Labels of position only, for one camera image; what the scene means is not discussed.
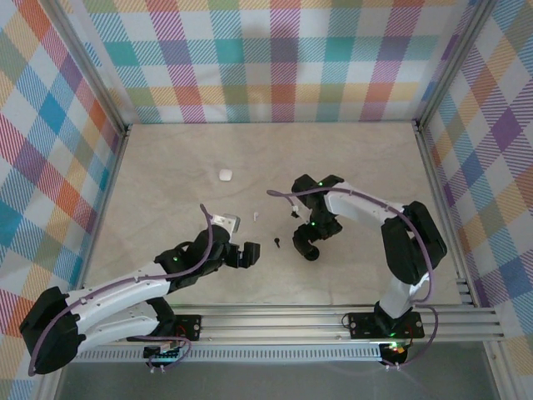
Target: white arm segment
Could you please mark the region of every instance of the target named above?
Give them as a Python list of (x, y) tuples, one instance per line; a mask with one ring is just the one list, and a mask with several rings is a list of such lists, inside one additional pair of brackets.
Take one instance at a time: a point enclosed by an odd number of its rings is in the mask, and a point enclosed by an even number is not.
[(150, 262), (148, 265), (138, 269), (134, 273), (124, 275), (123, 277), (106, 282), (102, 285), (69, 292), (69, 296), (65, 299), (68, 305), (74, 303), (79, 298), (85, 298), (87, 300), (85, 303), (76, 307), (75, 310), (75, 313), (80, 316), (80, 319), (77, 321), (78, 334), (86, 333), (91, 326), (125, 308), (129, 308), (139, 302), (144, 302), (151, 298), (161, 298), (167, 295), (170, 289), (170, 282), (166, 279), (129, 282), (101, 293), (93, 299), (91, 299), (91, 292), (94, 292), (103, 286), (107, 286), (110, 283), (121, 281), (124, 278), (138, 278), (165, 274), (167, 273), (161, 265)]
[[(334, 188), (342, 188), (364, 193), (346, 182), (338, 183)], [(394, 218), (396, 216), (395, 213), (387, 211), (383, 207), (348, 193), (328, 192), (324, 199), (326, 201), (326, 207), (330, 213), (350, 218), (353, 221), (362, 223), (370, 228), (379, 229), (386, 219)], [(381, 200), (380, 198), (376, 199), (394, 207), (399, 212), (403, 212), (403, 205), (398, 202), (393, 203)]]
[(412, 307), (412, 298), (424, 282), (428, 280), (428, 277), (429, 275), (425, 273), (417, 285), (408, 285), (397, 277), (392, 277), (389, 289), (380, 300), (380, 307), (392, 319), (401, 317)]
[[(346, 182), (338, 183), (334, 188), (343, 188), (364, 193)], [(388, 202), (379, 198), (377, 200), (395, 208), (401, 213), (404, 210), (403, 205), (400, 203)], [(381, 229), (381, 225), (383, 225), (386, 219), (396, 217), (395, 213), (348, 193), (328, 192), (325, 196), (325, 201), (330, 213), (350, 218), (377, 230)], [(401, 317), (412, 307), (411, 299), (427, 279), (428, 274), (426, 273), (417, 285), (408, 285), (398, 278), (393, 277), (389, 289), (379, 302), (380, 307), (393, 319)]]
[(131, 336), (147, 336), (158, 324), (153, 307), (147, 302), (140, 302), (90, 327), (85, 332), (87, 338), (80, 343), (77, 352), (79, 354), (101, 344)]

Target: cable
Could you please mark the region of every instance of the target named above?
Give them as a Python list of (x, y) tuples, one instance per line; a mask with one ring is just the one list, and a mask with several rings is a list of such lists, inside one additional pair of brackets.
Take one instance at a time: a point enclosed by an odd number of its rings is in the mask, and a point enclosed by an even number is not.
[[(173, 342), (175, 342), (175, 341), (185, 342), (187, 344), (187, 350), (176, 361), (171, 362), (170, 364), (166, 365), (165, 367), (163, 367), (162, 365), (160, 366), (160, 369), (161, 369), (162, 373), (164, 373), (166, 370), (168, 371), (169, 369), (173, 369), (173, 368), (177, 367), (177, 365), (180, 364), (183, 361), (183, 358), (187, 357), (189, 355), (189, 353), (191, 352), (191, 350), (192, 350), (192, 343), (186, 337), (135, 336), (135, 339), (153, 340), (153, 341), (156, 341), (156, 342), (170, 340), (170, 341), (173, 341)], [(155, 369), (155, 367), (152, 365), (152, 360), (153, 360), (154, 357), (155, 357), (155, 355), (153, 355), (150, 358), (148, 358), (148, 367), (150, 367), (152, 373), (153, 373), (153, 371)]]
[[(409, 220), (409, 218), (403, 215), (402, 212), (395, 209), (393, 206), (390, 206), (386, 204), (385, 202), (382, 202), (381, 200), (378, 200), (377, 198), (374, 198), (362, 192), (358, 192), (358, 191), (351, 190), (351, 189), (345, 189), (342, 187), (324, 187), (324, 188), (317, 187), (314, 189), (304, 190), (303, 192), (292, 192), (292, 193), (281, 193), (276, 190), (267, 190), (266, 194), (268, 194), (269, 196), (273, 196), (275, 198), (285, 198), (294, 209), (296, 207), (296, 204), (292, 201), (291, 198), (295, 198), (297, 196), (306, 196), (307, 194), (320, 193), (320, 192), (347, 193), (349, 195), (354, 195), (364, 200), (367, 200), (368, 202), (375, 204), (381, 208), (384, 208), (387, 211), (395, 213), (395, 215), (397, 215), (407, 225), (407, 227), (411, 230), (411, 232), (413, 232), (413, 235), (415, 236), (415, 239), (418, 242), (420, 249), (422, 251), (422, 256), (424, 258), (424, 261), (426, 262), (428, 279), (429, 279), (429, 290), (424, 298), (422, 298), (421, 300), (412, 299), (411, 303), (416, 305), (419, 308), (429, 308), (435, 315), (435, 327), (433, 329), (433, 333), (430, 336), (430, 339), (427, 341), (426, 345), (422, 348), (422, 350), (420, 350), (411, 360), (404, 362), (402, 364), (402, 367), (413, 363), (415, 360), (417, 360), (418, 358), (420, 358), (422, 355), (424, 355), (427, 352), (427, 349), (431, 346), (431, 344), (435, 340), (436, 332), (439, 327), (439, 316), (436, 310), (432, 306), (428, 306), (428, 305), (423, 306), (423, 304), (426, 304), (430, 301), (431, 297), (433, 296), (433, 292), (435, 290), (434, 289), (435, 273), (433, 272), (433, 266), (431, 265), (430, 255), (427, 252), (427, 248), (426, 248), (426, 245), (424, 244), (424, 240), (422, 239), (421, 235), (418, 233), (418, 230), (415, 228), (413, 223)], [(392, 364), (391, 362), (388, 362), (386, 360), (383, 360), (383, 361), (389, 366), (396, 367), (398, 370), (400, 370), (399, 365)]]
[(427, 252), (426, 245), (424, 244), (424, 240), (422, 239), (422, 236), (418, 233), (413, 223), (409, 220), (408, 217), (403, 215), (402, 212), (399, 210), (396, 210), (393, 206), (390, 206), (386, 204), (385, 202), (382, 202), (381, 200), (378, 200), (377, 198), (374, 198), (372, 196), (369, 196), (365, 193), (357, 192), (355, 190), (351, 189), (345, 189), (342, 187), (317, 187), (314, 189), (304, 190), (303, 192), (294, 192), (294, 193), (281, 193), (276, 190), (267, 190), (266, 194), (269, 196), (273, 196), (275, 198), (285, 198), (291, 206), (295, 207), (296, 204), (292, 201), (291, 198), (295, 198), (297, 196), (305, 196), (307, 194), (313, 194), (313, 193), (320, 193), (320, 192), (339, 192), (339, 193), (347, 193), (349, 195), (357, 196), (358, 198), (362, 198), (364, 200), (367, 200), (368, 202), (375, 204), (381, 208), (384, 208), (387, 211), (390, 211), (392, 213), (395, 213), (406, 225), (409, 227), (411, 232), (413, 232), (413, 235), (415, 235), (415, 239), (418, 242), (420, 249), (422, 251), (422, 256), (424, 258), (424, 261), (426, 262), (427, 267), (427, 273), (429, 278), (429, 290), (427, 291), (427, 294), (422, 300), (411, 300), (411, 303), (413, 304), (426, 304), (430, 301), (431, 297), (433, 296), (434, 288), (433, 288), (433, 280), (434, 280), (434, 272), (433, 272), (433, 266), (431, 265), (431, 259), (430, 255)]
[[(98, 294), (108, 292), (109, 290), (112, 290), (118, 286), (123, 285), (124, 283), (132, 283), (132, 282), (142, 282), (146, 280), (151, 279), (173, 279), (173, 278), (179, 278), (184, 275), (187, 275), (189, 273), (195, 272), (199, 267), (202, 266), (202, 264), (209, 258), (209, 254), (211, 253), (211, 248), (213, 245), (213, 229), (212, 229), (212, 215), (207, 212), (205, 206), (203, 204), (200, 204), (200, 209), (202, 210), (204, 216), (206, 217), (207, 221), (207, 233), (208, 233), (208, 239), (207, 239), (207, 247), (206, 251), (203, 253), (202, 258), (200, 261), (193, 267), (190, 267), (189, 269), (186, 269), (185, 271), (176, 272), (176, 273), (169, 273), (167, 275), (155, 275), (155, 276), (146, 276), (146, 277), (127, 277), (125, 279), (122, 279), (120, 281), (110, 283), (104, 287), (100, 287), (98, 290), (95, 290), (94, 292), (90, 293), (90, 298), (88, 300), (92, 300), (95, 296)], [(32, 356), (30, 358), (30, 365), (28, 367), (27, 374), (30, 377), (33, 377), (35, 375), (35, 363), (37, 362), (37, 356), (39, 354), (39, 351), (41, 350), (42, 344), (44, 343), (44, 339), (46, 336), (50, 333), (54, 325), (59, 321), (61, 317), (63, 317), (65, 314), (71, 312), (74, 308), (78, 307), (82, 304), (82, 302), (87, 302), (87, 298), (80, 297), (76, 302), (73, 302), (68, 307), (65, 307), (58, 315), (56, 315), (52, 321), (44, 328), (44, 330), (41, 333), (41, 336), (39, 336), (39, 339), (37, 340), (37, 343), (35, 344), (35, 347), (33, 348)]]

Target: metal frame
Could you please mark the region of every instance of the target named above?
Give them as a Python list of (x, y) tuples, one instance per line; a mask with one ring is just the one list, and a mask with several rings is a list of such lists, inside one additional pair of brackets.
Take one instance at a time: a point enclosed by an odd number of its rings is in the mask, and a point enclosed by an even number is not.
[(42, 0), (40, 4), (50, 18), (52, 25), (57, 29), (59, 37), (67, 45), (68, 51), (80, 68), (87, 83), (94, 91), (95, 97), (100, 102), (107, 117), (110, 119), (116, 130), (122, 135), (126, 135), (127, 124), (123, 121), (115, 102), (109, 94), (100, 74), (97, 72), (96, 67), (92, 63), (91, 58), (87, 54), (83, 43), (78, 38), (76, 31), (69, 22), (67, 15), (54, 0)]
[(478, 306), (480, 305), (480, 299), (477, 296), (476, 291), (472, 290), (472, 288), (474, 288), (474, 280), (472, 279), (470, 273), (468, 272), (468, 268), (466, 267), (465, 256), (461, 251), (460, 241), (452, 224), (453, 218), (451, 217), (450, 209), (446, 206), (446, 196), (443, 192), (442, 186), (439, 184), (439, 179), (436, 175), (436, 166), (430, 156), (431, 150), (429, 149), (427, 141), (425, 140), (424, 135), (421, 133), (418, 124), (413, 122), (412, 125), (415, 133), (416, 144), (420, 151), (424, 169), (426, 170), (426, 176), (430, 185), (431, 195), (436, 205), (437, 214), (442, 223), (444, 239), (448, 245), (448, 250), (450, 251), (450, 256), (453, 260), (453, 263), (456, 266), (457, 277), (466, 281), (466, 285), (469, 288), (469, 294), (471, 296), (471, 303), (475, 306)]
[(476, 9), (472, 14), (470, 21), (467, 23), (465, 31), (462, 33), (459, 42), (456, 45), (456, 51), (444, 67), (444, 73), (435, 87), (426, 108), (422, 112), (418, 124), (421, 131), (424, 131), (428, 122), (435, 114), (437, 108), (441, 105), (442, 99), (450, 88), (454, 78), (461, 69), (463, 62), (476, 41), (481, 29), (485, 26), (487, 18), (491, 15), (494, 6), (498, 0), (481, 0), (477, 2)]

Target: checkered backdrop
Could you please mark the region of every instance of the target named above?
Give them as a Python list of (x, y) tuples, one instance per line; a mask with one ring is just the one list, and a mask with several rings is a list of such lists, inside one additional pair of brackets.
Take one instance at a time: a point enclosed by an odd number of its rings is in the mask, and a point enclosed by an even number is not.
[(533, 398), (533, 0), (500, 0), (430, 123), (481, 302)]
[(61, 3), (126, 120), (248, 123), (411, 120), (477, 0)]
[(0, 399), (25, 400), (18, 326), (76, 282), (118, 135), (37, 0), (0, 10)]

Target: black rubber piece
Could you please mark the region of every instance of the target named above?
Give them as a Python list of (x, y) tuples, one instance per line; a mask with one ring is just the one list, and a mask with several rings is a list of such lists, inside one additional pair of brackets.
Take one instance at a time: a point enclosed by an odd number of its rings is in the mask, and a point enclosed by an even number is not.
[(303, 257), (307, 261), (316, 261), (320, 257), (320, 250), (316, 246), (311, 246), (311, 251), (307, 252)]

